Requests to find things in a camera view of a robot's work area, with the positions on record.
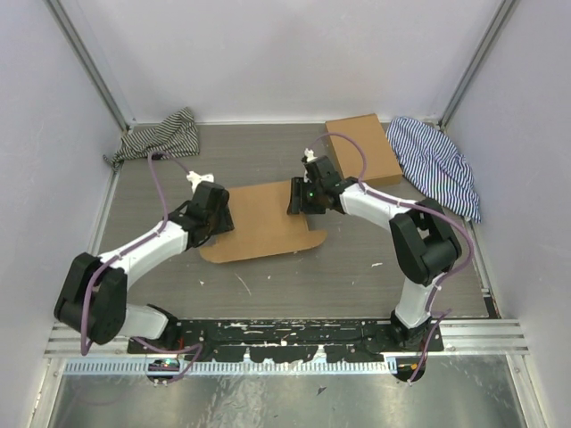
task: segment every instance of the blue and white striped cloth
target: blue and white striped cloth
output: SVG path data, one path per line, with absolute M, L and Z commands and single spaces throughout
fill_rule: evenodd
M 480 222 L 472 170 L 448 136 L 411 118 L 394 119 L 386 135 L 402 173 L 420 192 Z

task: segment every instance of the cable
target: cable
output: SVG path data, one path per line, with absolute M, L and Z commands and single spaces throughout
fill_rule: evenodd
M 155 154 L 160 154 L 162 156 L 167 157 L 168 159 L 170 159 L 171 161 L 174 161 L 175 163 L 177 163 L 177 165 L 179 165 L 187 174 L 190 172 L 188 170 L 188 168 L 179 160 L 175 159 L 171 154 L 166 153 L 166 152 L 152 152 L 149 153 L 149 155 L 147 156 L 147 162 L 149 164 L 149 169 L 151 170 L 151 176 L 153 177 L 153 181 L 154 181 L 154 185 L 157 189 L 157 193 L 159 194 L 159 199 L 161 200 L 161 206 L 162 206 L 162 222 L 161 225 L 159 226 L 159 228 L 154 232 L 154 234 L 150 234 L 147 235 L 144 238 L 141 238 L 140 240 L 138 240 L 137 242 L 133 243 L 132 245 L 130 245 L 128 248 L 126 248 L 125 250 L 121 251 L 118 255 L 115 255 L 113 257 L 111 257 L 110 259 L 108 259 L 107 261 L 105 261 L 95 272 L 94 274 L 91 276 L 91 278 L 89 278 L 89 282 L 87 283 L 87 288 L 86 288 L 86 294 L 85 297 L 83 299 L 83 309 L 81 312 L 81 337 L 80 337 L 80 345 L 81 345 L 81 355 L 83 355 L 84 357 L 87 355 L 87 353 L 89 352 L 89 350 L 91 349 L 91 346 L 93 345 L 93 341 L 89 341 L 87 339 L 87 323 L 88 323 L 88 319 L 89 319 L 89 304 L 91 302 L 91 296 L 93 294 L 93 289 L 95 287 L 95 284 L 97 284 L 97 280 L 99 279 L 99 276 L 101 276 L 101 274 L 105 271 L 106 268 L 108 268 L 110 265 L 112 265 L 113 263 L 115 263 L 117 260 L 119 260 L 121 257 L 124 257 L 126 255 L 128 255 L 130 252 L 132 252 L 133 250 L 139 248 L 141 245 L 148 243 L 149 241 L 151 241 L 154 237 L 158 236 L 167 226 L 167 223 L 169 222 L 169 210 L 167 208 L 167 202 L 164 196 L 164 192 L 162 190 L 161 187 L 161 183 L 159 182 L 159 178 L 157 177 L 156 171 L 154 170 L 154 166 L 153 166 L 153 156 Z M 153 345 L 151 345 L 150 343 L 145 342 L 143 339 L 138 338 L 138 337 L 134 337 L 133 338 L 135 341 L 141 343 L 142 345 L 146 346 L 148 349 L 153 350 L 154 352 L 159 352 L 162 354 L 185 354 L 187 352 L 191 352 L 193 350 L 198 349 L 198 351 L 195 353 L 195 355 L 193 356 L 193 359 L 191 360 L 191 362 L 186 366 L 185 370 L 183 370 L 180 374 L 178 374 L 177 376 L 173 377 L 172 379 L 170 379 L 169 383 L 175 382 L 178 379 L 181 379 L 185 373 L 190 369 L 190 367 L 192 366 L 192 364 L 199 358 L 200 353 L 203 349 L 202 344 L 200 343 L 196 343 L 195 345 L 189 346 L 187 348 L 184 348 L 182 350 L 161 350 L 159 348 L 154 347 Z
M 438 293 L 438 290 L 440 289 L 440 284 L 448 277 L 457 274 L 460 270 L 462 270 L 463 268 L 465 268 L 471 261 L 472 258 L 474 257 L 474 243 L 472 242 L 472 238 L 470 237 L 470 235 L 468 234 L 468 232 L 466 231 L 466 229 L 464 229 L 464 227 L 462 227 L 461 225 L 459 225 L 458 223 L 456 223 L 454 220 L 452 220 L 451 218 L 446 217 L 444 214 L 442 214 L 441 212 L 438 212 L 436 210 L 431 210 L 430 208 L 427 207 L 423 207 L 421 205 L 417 205 L 417 204 L 413 204 L 413 203 L 408 203 L 408 202 L 399 202 L 393 198 L 389 198 L 387 196 L 384 196 L 383 194 L 374 191 L 373 189 L 367 188 L 365 186 L 365 184 L 363 183 L 363 178 L 365 177 L 365 171 L 367 170 L 367 156 L 365 155 L 365 152 L 363 151 L 362 147 L 355 141 L 353 140 L 351 137 L 345 135 L 345 134 L 341 134 L 339 132 L 327 132 L 319 137 L 317 137 L 315 139 L 315 141 L 313 143 L 311 143 L 311 145 L 308 147 L 308 150 L 311 150 L 319 141 L 321 141 L 322 138 L 325 138 L 326 136 L 338 136 L 341 137 L 345 140 L 347 140 L 349 143 L 351 143 L 359 152 L 360 157 L 362 158 L 363 161 L 363 167 L 359 173 L 359 176 L 357 177 L 357 183 L 359 184 L 359 187 L 361 188 L 361 190 L 365 193 L 368 194 L 370 196 L 373 196 L 374 198 L 377 198 L 379 201 L 383 201 L 383 202 L 388 202 L 391 203 L 392 205 L 400 205 L 404 208 L 408 208 L 409 210 L 417 210 L 417 211 L 421 211 L 424 212 L 426 214 L 430 214 L 432 216 L 438 217 L 439 219 L 445 221 L 446 223 L 448 223 L 450 226 L 454 227 L 456 230 L 459 231 L 459 233 L 462 235 L 462 237 L 466 240 L 466 243 L 468 244 L 468 255 L 466 256 L 466 259 L 464 259 L 464 261 L 462 261 L 460 264 L 458 264 L 456 267 L 453 267 L 451 270 L 449 270 L 448 272 L 444 273 L 441 276 L 438 276 L 436 278 L 436 281 L 434 282 L 434 285 L 436 285 L 435 287 L 433 287 L 433 289 L 430 292 L 430 295 L 428 296 L 428 299 L 426 300 L 426 306 L 425 306 L 425 311 L 426 312 L 431 312 L 432 311 L 432 304 L 434 302 L 434 299 L 436 297 L 436 294 Z M 430 330 L 430 333 L 428 334 L 428 337 L 426 338 L 426 342 L 425 342 L 425 347 L 422 350 L 422 353 L 420 355 L 420 361 L 418 362 L 417 368 L 415 369 L 415 371 L 412 373 L 411 377 L 408 380 L 408 383 L 410 385 L 412 385 L 412 382 L 416 379 L 418 371 L 420 370 L 420 368 L 422 367 L 422 365 L 425 363 L 426 360 L 426 354 L 428 352 L 428 345 L 430 344 L 430 341 L 432 340 L 432 336 L 434 334 L 434 332 L 436 331 L 436 328 L 438 327 L 438 325 L 443 321 L 443 319 L 448 316 L 450 313 L 452 312 L 452 309 L 448 309 L 446 310 L 437 320 L 436 322 L 433 324 L 432 329 Z

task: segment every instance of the white scrap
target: white scrap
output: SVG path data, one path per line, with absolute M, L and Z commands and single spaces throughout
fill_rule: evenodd
M 236 278 L 238 278 L 240 280 L 240 282 L 242 283 L 242 285 L 244 286 L 244 288 L 246 289 L 248 294 L 250 294 L 252 296 L 252 293 L 250 292 L 248 285 L 246 285 L 246 283 L 244 282 L 244 279 L 242 279 L 239 274 L 234 273 L 234 275 L 236 275 Z

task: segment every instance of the black and white striped fabric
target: black and white striped fabric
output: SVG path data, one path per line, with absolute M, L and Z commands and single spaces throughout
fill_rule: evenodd
M 480 222 L 472 170 L 448 136 L 411 118 L 394 119 L 386 135 L 402 173 L 422 194 Z
M 193 113 L 188 107 L 171 114 L 160 125 L 121 138 L 121 148 L 111 159 L 103 156 L 114 171 L 123 161 L 146 158 L 149 152 L 162 151 L 179 158 L 200 152 Z

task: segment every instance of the gray floor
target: gray floor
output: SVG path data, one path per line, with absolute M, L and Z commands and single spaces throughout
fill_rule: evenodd
M 96 406 L 94 403 L 108 403 Z M 52 428 L 525 427 L 505 357 L 433 357 L 391 375 L 64 376 Z
M 200 174 L 213 173 L 226 187 L 288 180 L 303 173 L 303 148 L 323 130 L 319 124 L 202 126 L 201 154 L 183 161 Z M 190 198 L 190 186 L 176 165 L 155 163 L 172 210 Z M 421 198 L 404 181 L 382 190 Z M 258 208 L 262 216 L 263 201 Z M 131 241 L 160 219 L 146 161 L 126 162 L 101 251 Z M 390 235 L 335 212 L 311 217 L 310 227 L 325 228 L 326 241 L 296 254 L 215 265 L 188 251 L 140 279 L 129 301 L 152 303 L 178 317 L 388 317 L 404 278 Z M 444 283 L 434 309 L 452 308 L 454 317 L 485 317 L 480 289 L 476 271 L 467 268 Z

